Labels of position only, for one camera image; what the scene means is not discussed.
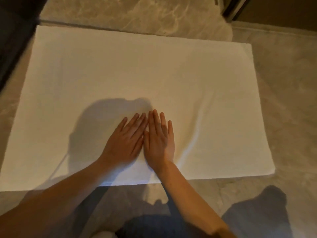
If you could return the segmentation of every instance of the right hand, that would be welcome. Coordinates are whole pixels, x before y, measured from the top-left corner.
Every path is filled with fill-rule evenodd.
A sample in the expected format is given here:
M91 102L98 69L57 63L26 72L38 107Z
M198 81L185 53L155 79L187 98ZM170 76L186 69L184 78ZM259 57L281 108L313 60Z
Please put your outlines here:
M144 154L149 166L158 174L166 161L173 161L175 152L172 121L166 125L164 113L149 112L149 131L144 131Z

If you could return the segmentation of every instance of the left hand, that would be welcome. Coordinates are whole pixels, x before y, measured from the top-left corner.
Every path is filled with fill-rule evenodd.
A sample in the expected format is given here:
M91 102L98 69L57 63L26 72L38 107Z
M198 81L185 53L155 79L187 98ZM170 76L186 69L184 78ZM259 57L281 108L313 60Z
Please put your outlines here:
M105 166L120 166L131 163L139 155L143 145L143 132L147 117L135 114L129 121L125 117L110 136L98 162Z

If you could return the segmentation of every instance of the floor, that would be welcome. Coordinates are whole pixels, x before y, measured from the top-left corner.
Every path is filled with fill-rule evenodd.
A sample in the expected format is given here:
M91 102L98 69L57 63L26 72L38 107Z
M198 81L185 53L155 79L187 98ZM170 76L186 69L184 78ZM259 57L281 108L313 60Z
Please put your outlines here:
M214 0L49 0L45 25L251 43L276 173L190 180L238 237L317 236L317 34L227 24ZM0 162L30 56L24 52L0 93ZM30 192L1 192L0 214ZM178 217L161 184L97 188L49 237L88 238L125 222Z

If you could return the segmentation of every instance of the hand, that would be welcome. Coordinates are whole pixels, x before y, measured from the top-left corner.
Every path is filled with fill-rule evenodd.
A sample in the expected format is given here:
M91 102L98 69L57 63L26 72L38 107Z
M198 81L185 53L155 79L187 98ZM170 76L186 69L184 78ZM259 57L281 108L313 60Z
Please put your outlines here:
M175 151L172 122L168 122L167 128L164 113L160 116L161 121L156 110L150 111L149 131L144 131L145 158L156 174L161 172L167 160L173 160Z
M98 162L106 166L126 165L139 155L143 145L143 132L147 126L146 114L135 114L125 126L125 117L110 136Z

